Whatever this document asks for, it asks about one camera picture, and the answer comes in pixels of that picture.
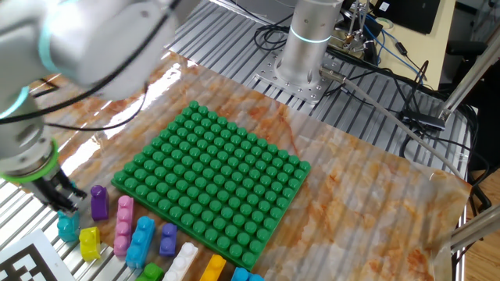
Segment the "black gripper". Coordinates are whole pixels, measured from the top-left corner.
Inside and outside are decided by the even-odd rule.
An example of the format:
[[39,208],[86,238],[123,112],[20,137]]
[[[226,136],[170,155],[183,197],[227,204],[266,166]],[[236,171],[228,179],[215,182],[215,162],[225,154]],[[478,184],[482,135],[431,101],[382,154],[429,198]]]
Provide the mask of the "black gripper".
[[73,214],[78,210],[77,206],[61,192],[68,190],[79,198],[86,198],[87,193],[79,189],[59,167],[51,169],[47,175],[27,183],[27,189],[53,211]]

